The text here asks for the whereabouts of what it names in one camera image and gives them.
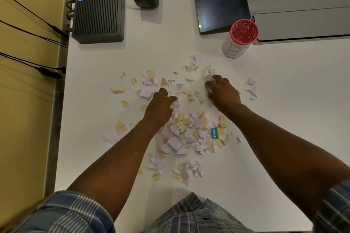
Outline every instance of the yellow wall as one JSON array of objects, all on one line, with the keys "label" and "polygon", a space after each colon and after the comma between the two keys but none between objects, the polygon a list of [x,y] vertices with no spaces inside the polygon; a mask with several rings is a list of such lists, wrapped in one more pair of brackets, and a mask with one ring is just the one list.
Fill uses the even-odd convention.
[{"label": "yellow wall", "polygon": [[[61,27],[64,0],[18,0]],[[58,40],[12,0],[0,0],[0,19]],[[0,52],[57,66],[58,46],[0,23]],[[55,80],[0,56],[0,226],[43,198]]]}]

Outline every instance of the person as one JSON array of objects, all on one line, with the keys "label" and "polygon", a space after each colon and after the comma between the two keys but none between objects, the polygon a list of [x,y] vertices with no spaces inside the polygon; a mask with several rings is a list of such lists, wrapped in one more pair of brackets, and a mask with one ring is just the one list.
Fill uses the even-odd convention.
[{"label": "person", "polygon": [[[260,117],[241,103],[238,91],[219,75],[206,82],[214,106],[241,130],[281,191],[313,222],[314,232],[350,232],[350,168],[342,161]],[[160,89],[144,118],[124,138],[28,217],[15,233],[113,233],[146,148],[173,112],[176,97]],[[170,208],[147,233],[253,232],[211,200],[191,193]]]}]

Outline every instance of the plaid shirt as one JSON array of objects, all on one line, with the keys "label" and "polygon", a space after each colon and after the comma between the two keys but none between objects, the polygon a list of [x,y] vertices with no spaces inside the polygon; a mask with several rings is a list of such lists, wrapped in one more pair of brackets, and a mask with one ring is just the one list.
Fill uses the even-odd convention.
[{"label": "plaid shirt", "polygon": [[[331,188],[313,219],[316,233],[350,232],[350,180]],[[107,211],[89,197],[59,191],[29,216],[14,233],[115,233]],[[252,233],[225,209],[191,193],[151,224],[144,233]]]}]

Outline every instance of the cylindrical container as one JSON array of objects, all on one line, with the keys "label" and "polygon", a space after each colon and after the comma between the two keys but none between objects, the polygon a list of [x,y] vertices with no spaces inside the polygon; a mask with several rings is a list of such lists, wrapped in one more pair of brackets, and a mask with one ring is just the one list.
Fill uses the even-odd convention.
[{"label": "cylindrical container", "polygon": [[241,19],[235,22],[222,45],[222,51],[229,58],[239,58],[248,47],[256,41],[259,36],[259,29],[249,19]]}]

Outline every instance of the rolled-up sleeve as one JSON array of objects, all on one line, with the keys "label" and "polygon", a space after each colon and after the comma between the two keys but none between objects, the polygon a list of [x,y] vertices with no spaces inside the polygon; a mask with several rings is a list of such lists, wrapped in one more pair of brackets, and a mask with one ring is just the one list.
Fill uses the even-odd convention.
[{"label": "rolled-up sleeve", "polygon": [[14,233],[114,233],[111,216],[93,199],[59,191],[31,214]]},{"label": "rolled-up sleeve", "polygon": [[350,179],[328,191],[313,224],[316,233],[350,232]]}]

